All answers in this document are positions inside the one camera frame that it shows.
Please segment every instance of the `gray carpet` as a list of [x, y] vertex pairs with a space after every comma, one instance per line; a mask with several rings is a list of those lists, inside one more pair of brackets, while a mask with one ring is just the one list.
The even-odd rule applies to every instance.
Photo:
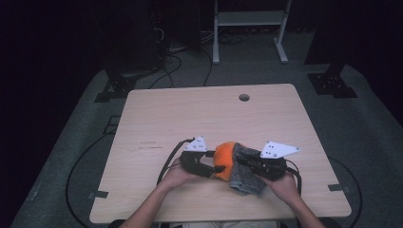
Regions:
[[[286, 33], [284, 49], [289, 63], [283, 65], [273, 44], [274, 34], [251, 35], [247, 42], [221, 46], [221, 63], [213, 66], [207, 86], [258, 84], [293, 84], [336, 175], [345, 187], [353, 212], [347, 218], [337, 218], [342, 227], [349, 227], [358, 213], [360, 198], [353, 177], [362, 190], [362, 212], [356, 227], [401, 227], [403, 218], [403, 129], [371, 91], [365, 78], [350, 66], [345, 66], [342, 78], [358, 98], [335, 99], [318, 96], [307, 73], [324, 72], [327, 66], [303, 64], [313, 33]], [[211, 45], [203, 47], [210, 55]], [[202, 86], [210, 68], [203, 52], [181, 52], [182, 66], [172, 73], [174, 87]], [[175, 58], [167, 57], [167, 70], [177, 66]], [[160, 71], [142, 78], [136, 89], [148, 88]], [[90, 223], [88, 216], [104, 171], [113, 135], [103, 136], [109, 118], [121, 115], [125, 99], [94, 103], [107, 81], [104, 71], [94, 75], [80, 102], [72, 113], [63, 133], [55, 144], [48, 161], [21, 207], [12, 227], [82, 227], [68, 211], [65, 190], [69, 172], [75, 166], [68, 188], [71, 208], [86, 226], [106, 227]], [[166, 77], [153, 88], [171, 87]], [[294, 220], [284, 221], [296, 227]]]

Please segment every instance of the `dark background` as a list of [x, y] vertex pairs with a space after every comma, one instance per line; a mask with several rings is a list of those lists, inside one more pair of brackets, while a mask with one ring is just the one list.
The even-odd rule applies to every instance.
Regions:
[[[169, 6], [170, 1], [170, 6], [181, 3], [168, 0], [165, 4]], [[234, 3], [240, 3], [240, 10], [270, 10], [281, 6], [279, 2]], [[127, 21], [123, 15], [130, 9], [135, 11], [143, 1], [89, 3], [92, 8], [86, 1], [74, 0], [0, 2], [1, 227], [12, 222], [77, 101], [92, 77], [104, 68], [105, 59], [123, 56], [121, 60], [132, 67], [156, 65], [155, 55], [139, 56], [148, 52], [136, 43], [124, 42], [127, 36], [142, 40], [143, 33], [125, 33], [126, 28], [118, 29], [120, 35], [116, 30], [106, 32], [106, 28], [114, 30]], [[146, 7], [155, 9], [160, 6], [156, 3], [147, 3]], [[116, 4], [132, 8], [124, 8], [123, 13]], [[222, 1], [221, 7], [229, 8], [231, 4]], [[199, 9], [189, 10], [201, 13], [200, 28], [211, 29], [213, 1], [193, 2], [192, 6]], [[181, 39], [172, 25], [175, 20], [169, 17], [172, 9], [159, 10], [154, 22], [136, 16], [129, 19], [144, 23], [150, 20], [170, 28], [172, 36]], [[355, 67], [402, 124], [402, 10], [399, 1], [294, 0], [287, 29], [297, 32], [317, 28], [307, 64], [342, 60]]]

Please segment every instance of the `orange object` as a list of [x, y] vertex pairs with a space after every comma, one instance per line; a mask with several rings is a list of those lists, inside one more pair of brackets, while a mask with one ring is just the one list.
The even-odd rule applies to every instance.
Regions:
[[234, 145], [235, 142], [225, 142], [217, 146], [216, 153], [214, 153], [214, 166], [225, 166], [224, 171], [216, 173], [215, 175], [225, 181], [229, 181], [231, 177], [232, 166], [234, 164], [232, 160]]

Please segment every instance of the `black tape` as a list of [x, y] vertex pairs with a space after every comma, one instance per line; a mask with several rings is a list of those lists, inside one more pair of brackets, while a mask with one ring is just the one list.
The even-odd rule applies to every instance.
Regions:
[[335, 192], [335, 191], [343, 191], [343, 186], [341, 186], [341, 184], [329, 184], [328, 185], [329, 190], [331, 192]]
[[108, 192], [97, 191], [97, 192], [90, 192], [88, 198], [94, 200], [95, 198], [107, 198]]

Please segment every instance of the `metal stand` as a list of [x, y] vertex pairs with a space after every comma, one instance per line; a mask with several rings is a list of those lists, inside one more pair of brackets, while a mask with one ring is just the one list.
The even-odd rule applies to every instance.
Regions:
[[344, 64], [330, 64], [325, 73], [309, 73], [308, 77], [318, 95], [333, 95], [335, 98], [357, 98], [353, 89], [346, 86], [340, 77]]
[[285, 10], [277, 11], [235, 11], [219, 12], [218, 0], [214, 6], [214, 43], [213, 64], [220, 62], [219, 55], [219, 26], [267, 26], [280, 25], [278, 37], [274, 39], [279, 58], [283, 64], [288, 63], [288, 58], [282, 47], [282, 37], [287, 24], [292, 0], [287, 0]]
[[125, 78], [116, 69], [106, 69], [109, 80], [102, 93], [98, 93], [94, 103], [107, 103], [110, 99], [127, 98], [128, 93], [134, 89], [137, 79]]

